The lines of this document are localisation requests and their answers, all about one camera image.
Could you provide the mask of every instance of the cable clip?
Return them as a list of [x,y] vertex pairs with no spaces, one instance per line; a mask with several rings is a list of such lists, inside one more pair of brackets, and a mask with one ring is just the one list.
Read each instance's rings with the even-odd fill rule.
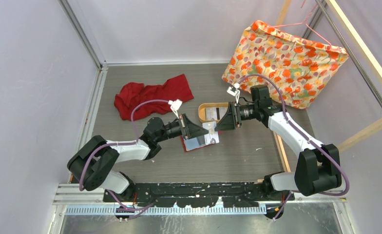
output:
[[286,119],[286,123],[288,123],[288,124],[290,124],[290,123],[293,123],[293,122],[291,122],[293,119],[291,118],[291,116],[289,116],[289,117],[287,117],[287,119]]
[[182,101],[177,99],[175,101],[168,101],[168,104],[171,106],[171,110],[172,110],[172,112],[174,112],[175,116],[177,116],[177,118],[179,118],[178,109],[181,106]]
[[233,95],[237,103],[238,103],[238,99],[240,99],[240,90],[238,90],[239,88],[240,88],[240,84],[235,83],[232,87],[229,87],[227,89],[227,93]]

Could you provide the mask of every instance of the small book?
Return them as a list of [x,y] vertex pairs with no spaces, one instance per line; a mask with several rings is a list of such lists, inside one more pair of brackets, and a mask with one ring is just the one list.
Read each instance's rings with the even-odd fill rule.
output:
[[199,149],[208,145],[219,143],[220,139],[218,137],[218,132],[214,131],[215,126],[217,126],[217,123],[215,121],[203,123],[203,128],[208,130],[209,132],[208,134],[195,137],[192,139],[188,139],[188,140],[185,140],[181,137],[184,151],[187,152],[187,151]]
[[207,107],[205,108],[206,120],[220,120],[227,112],[227,107]]

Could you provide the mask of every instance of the orange floral fabric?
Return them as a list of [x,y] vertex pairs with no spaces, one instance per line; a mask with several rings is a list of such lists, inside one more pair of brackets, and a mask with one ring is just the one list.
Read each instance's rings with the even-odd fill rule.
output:
[[[241,36],[223,80],[234,84],[247,74],[260,73],[280,88],[287,105],[305,109],[348,58],[342,47],[296,37],[258,20]],[[261,77],[246,79],[240,89],[250,92],[259,84],[268,85],[271,98],[281,102]]]

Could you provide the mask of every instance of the red towel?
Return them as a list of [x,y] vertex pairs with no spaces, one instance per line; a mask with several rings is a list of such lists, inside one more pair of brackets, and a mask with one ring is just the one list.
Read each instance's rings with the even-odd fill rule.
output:
[[[183,102],[193,99],[194,96],[188,86],[184,74],[171,78],[163,85],[147,85],[142,83],[128,83],[122,87],[121,92],[115,95],[114,105],[123,120],[131,120],[131,112],[134,108],[148,100],[181,100]],[[166,114],[171,108],[164,102],[152,102],[138,108],[134,114],[134,120],[142,119],[152,113]]]

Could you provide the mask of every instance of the pink hanger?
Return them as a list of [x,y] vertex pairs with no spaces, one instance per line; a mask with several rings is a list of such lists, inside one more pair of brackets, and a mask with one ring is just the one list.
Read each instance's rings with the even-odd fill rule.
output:
[[284,25],[277,25],[277,26],[272,26],[273,28],[278,28],[278,27],[286,27],[286,26],[294,26],[294,25],[301,25],[301,24],[305,24],[313,33],[315,33],[316,35],[318,35],[321,39],[325,40],[325,42],[327,42],[327,44],[330,45],[330,47],[332,47],[332,44],[326,40],[322,35],[320,35],[319,33],[317,33],[316,31],[314,31],[307,23],[308,19],[310,18],[311,14],[314,12],[314,10],[316,10],[316,7],[317,7],[317,4],[313,7],[313,9],[311,10],[311,12],[308,14],[308,16],[305,18],[304,21],[300,22],[300,23],[291,23],[291,24],[284,24]]

